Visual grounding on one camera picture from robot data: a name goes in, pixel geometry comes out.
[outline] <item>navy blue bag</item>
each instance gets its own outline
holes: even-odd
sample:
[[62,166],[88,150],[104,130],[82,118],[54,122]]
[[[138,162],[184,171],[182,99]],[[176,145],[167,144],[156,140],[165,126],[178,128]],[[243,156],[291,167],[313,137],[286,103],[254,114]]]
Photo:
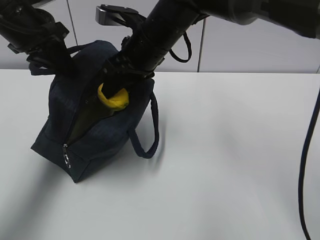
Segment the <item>navy blue bag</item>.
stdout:
[[[77,78],[57,74],[49,90],[49,117],[31,149],[65,170],[75,183],[101,168],[129,139],[137,155],[142,158],[152,158],[158,148],[159,113],[153,93],[153,79],[143,80],[130,89],[126,109],[112,116],[99,118],[80,136],[70,141],[77,114],[89,101],[84,95],[88,91],[97,90],[101,83],[95,82],[98,79],[95,76],[103,63],[117,52],[106,41],[99,40],[86,45],[73,57],[79,69]],[[34,65],[29,68],[32,75],[53,74]],[[136,134],[136,127],[149,103],[154,125],[154,143],[145,152]]]

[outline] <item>black cable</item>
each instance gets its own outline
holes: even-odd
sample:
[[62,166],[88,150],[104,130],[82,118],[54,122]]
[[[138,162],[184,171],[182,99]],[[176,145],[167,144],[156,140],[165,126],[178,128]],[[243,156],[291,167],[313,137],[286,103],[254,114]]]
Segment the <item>black cable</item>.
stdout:
[[72,31],[73,31],[74,39],[75,39],[75,44],[76,44],[76,45],[79,45],[79,44],[78,44],[78,37],[77,37],[77,34],[76,34],[75,23],[74,23],[74,19],[73,19],[73,17],[72,17],[69,0],[66,0],[66,4],[67,4],[67,7],[68,7],[68,11],[69,11],[69,16],[70,16],[70,20],[71,20],[71,26],[72,26]]
[[11,29],[13,31],[16,31],[18,33],[26,34],[26,35],[35,35],[40,34],[44,31],[42,28],[34,29],[34,28],[26,28],[22,26],[15,25],[3,18],[2,15],[0,15],[0,25],[4,26],[7,29]]
[[180,57],[178,57],[174,51],[171,49],[169,51],[170,55],[175,59],[177,60],[178,62],[180,63],[187,63],[190,61],[191,57],[192,57],[192,47],[191,47],[191,42],[190,42],[190,39],[188,38],[188,35],[187,33],[185,32],[183,34],[183,38],[184,38],[184,41],[185,41],[185,44],[186,44],[186,47],[188,48],[188,59],[181,59]]
[[299,206],[299,217],[300,217],[300,223],[303,230],[303,233],[305,235],[305,238],[307,240],[311,240],[306,220],[305,220],[305,211],[304,211],[304,181],[305,181],[305,173],[306,173],[306,163],[307,163],[307,157],[308,157],[308,151],[310,147],[310,143],[312,140],[312,136],[314,134],[318,116],[320,112],[320,91],[315,103],[314,111],[312,114],[312,118],[310,121],[310,125],[308,128],[308,132],[306,134],[306,138],[303,145],[302,150],[302,156],[301,156],[301,163],[300,163],[300,172],[299,172],[299,180],[298,180],[298,206]]

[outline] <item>white table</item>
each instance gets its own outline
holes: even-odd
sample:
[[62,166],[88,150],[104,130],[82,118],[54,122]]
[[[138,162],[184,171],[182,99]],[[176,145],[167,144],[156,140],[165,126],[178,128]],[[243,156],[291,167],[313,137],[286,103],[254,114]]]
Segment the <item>white table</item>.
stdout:
[[[161,145],[79,184],[30,150],[52,76],[0,71],[0,240],[303,240],[297,182],[320,75],[157,73]],[[138,127],[153,140],[150,111]],[[320,238],[320,130],[305,179]]]

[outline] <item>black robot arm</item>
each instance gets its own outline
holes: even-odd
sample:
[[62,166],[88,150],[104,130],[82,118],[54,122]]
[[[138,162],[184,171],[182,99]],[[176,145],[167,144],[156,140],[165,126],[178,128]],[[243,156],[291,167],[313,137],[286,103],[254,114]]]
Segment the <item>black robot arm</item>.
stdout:
[[53,16],[39,7],[50,0],[0,0],[0,35],[16,54],[26,53],[27,61],[65,75],[76,68],[64,39],[69,33]]
[[[133,34],[125,39],[120,53],[106,63],[107,84],[102,92],[109,98],[149,77],[186,30],[203,18],[215,16],[240,25],[260,18],[301,36],[319,38],[319,5],[320,0],[159,0],[150,15],[140,17],[139,24],[132,27]],[[121,14],[120,20],[117,15],[127,11],[131,16],[138,14],[129,8],[101,5],[96,20],[102,25],[126,26]]]

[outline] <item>bag handle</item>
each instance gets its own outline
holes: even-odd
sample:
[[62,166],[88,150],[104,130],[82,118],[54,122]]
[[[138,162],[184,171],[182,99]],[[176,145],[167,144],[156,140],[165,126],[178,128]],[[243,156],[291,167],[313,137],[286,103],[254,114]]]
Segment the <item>bag handle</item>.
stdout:
[[157,99],[154,93],[150,95],[150,100],[151,100],[151,113],[152,113],[152,120],[153,120],[153,127],[154,127],[154,142],[151,148],[149,149],[149,151],[145,152],[145,150],[142,148],[136,130],[133,127],[128,130],[128,134],[129,134],[132,146],[134,148],[134,151],[139,157],[142,157],[144,159],[151,159],[155,155],[159,145],[159,139],[160,139],[159,110],[158,110]]
[[180,63],[187,63],[190,61],[191,57],[192,57],[192,47],[191,47],[191,41],[187,35],[187,32],[185,32],[183,34],[183,38],[184,38],[184,41],[185,41],[185,44],[186,44],[186,47],[188,48],[188,59],[181,59],[180,57],[178,57],[174,51],[171,49],[169,51],[171,57],[173,57],[176,61],[180,62]]
[[[73,46],[67,49],[68,54],[74,54],[75,52],[81,51],[86,47],[89,47],[90,45],[92,45],[94,42],[91,43],[87,43],[84,45],[77,45],[77,46]],[[41,63],[38,62],[30,62],[29,64],[29,70],[31,72],[32,76],[47,76],[47,75],[55,75],[57,74],[57,71],[54,69],[49,69],[46,68],[45,66],[43,66]]]

